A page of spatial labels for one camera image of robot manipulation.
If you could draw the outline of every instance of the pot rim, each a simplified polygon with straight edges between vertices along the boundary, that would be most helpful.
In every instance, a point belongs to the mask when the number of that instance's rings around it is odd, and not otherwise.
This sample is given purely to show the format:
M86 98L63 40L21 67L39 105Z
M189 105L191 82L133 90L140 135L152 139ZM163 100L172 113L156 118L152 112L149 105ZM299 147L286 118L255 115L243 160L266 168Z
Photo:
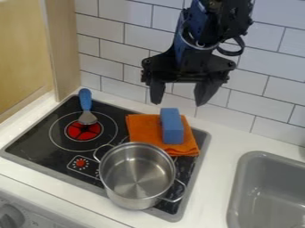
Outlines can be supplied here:
M128 147L128 146L137 146L137 145L150 147L151 149L154 149L155 152L160 153L160 155L163 156L168 161L169 165L171 166L172 171L173 171L173 175L171 177L171 180L170 180L168 186L163 191L161 191L160 193L149 196L149 197L144 197L144 198L127 198L125 196L122 196L122 195L118 194L117 192L115 192L112 188L110 188L107 185L107 183L103 179L101 170L102 170L103 164L107 161L107 159L111 156L111 154L114 151L117 151L118 149L125 148L125 147ZM107 189L107 191L111 191L113 194L115 194L117 196L120 196L121 198L124 198L124 199L127 199L127 200L153 200L153 199L159 198L160 196L165 194L169 190L169 188L172 186L172 184L175 182L176 172L177 172L176 166L175 166L175 163L174 163L173 159L171 158L171 156L165 150L161 149L160 147L157 147L155 145L151 145L150 143L146 143L146 142L125 142L125 143L122 143L121 145L115 146L115 147L111 148L102 157L100 165L99 165L99 175L100 175L100 180L103 183L103 186Z

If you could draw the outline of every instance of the wooden cabinet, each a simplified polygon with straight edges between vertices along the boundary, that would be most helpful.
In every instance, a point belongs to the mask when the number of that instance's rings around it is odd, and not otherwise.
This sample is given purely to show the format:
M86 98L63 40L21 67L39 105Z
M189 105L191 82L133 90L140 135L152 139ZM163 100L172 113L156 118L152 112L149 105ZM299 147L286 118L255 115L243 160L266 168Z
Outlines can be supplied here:
M0 1L0 122L54 88L79 87L73 0Z

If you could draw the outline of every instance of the stainless steel pot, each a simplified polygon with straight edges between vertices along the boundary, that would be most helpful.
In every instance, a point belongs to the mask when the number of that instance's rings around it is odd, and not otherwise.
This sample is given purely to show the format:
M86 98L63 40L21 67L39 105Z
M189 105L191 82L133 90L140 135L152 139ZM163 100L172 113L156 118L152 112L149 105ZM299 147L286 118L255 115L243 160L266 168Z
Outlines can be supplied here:
M96 153L111 146L100 161ZM185 193L185 184L176 179L174 161L164 150L142 142L128 142L119 146L105 144L95 150L94 158L100 162L99 174L108 197L117 205L133 210L155 206L160 200L178 202ZM177 199L165 199L175 182L184 187Z

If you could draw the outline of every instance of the countertop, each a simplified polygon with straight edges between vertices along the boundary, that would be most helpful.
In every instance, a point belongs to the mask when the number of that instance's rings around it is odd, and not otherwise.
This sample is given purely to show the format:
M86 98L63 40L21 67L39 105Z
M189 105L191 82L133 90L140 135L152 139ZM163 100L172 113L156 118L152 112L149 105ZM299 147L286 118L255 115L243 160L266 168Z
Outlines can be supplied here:
M159 108L114 95L92 91L93 98L143 113ZM45 94L0 125L0 148L42 118L58 103ZM128 211L98 196L50 176L0 159L0 189L28 199L88 227L201 227L227 228L227 205L238 159L249 151L266 151L289 159L305 160L305 149L285 142L234 130L196 118L189 124L211 135L210 147L188 202L178 223L169 223L143 212Z

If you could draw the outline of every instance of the blue spatula handle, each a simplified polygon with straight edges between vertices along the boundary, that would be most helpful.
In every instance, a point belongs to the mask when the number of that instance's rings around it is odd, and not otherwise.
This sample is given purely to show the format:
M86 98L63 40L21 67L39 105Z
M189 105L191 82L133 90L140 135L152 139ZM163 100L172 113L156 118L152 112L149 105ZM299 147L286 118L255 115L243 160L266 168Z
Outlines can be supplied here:
M78 92L78 97L80 100L80 106L83 110L91 110L92 107L92 95L91 91L88 89L81 89Z

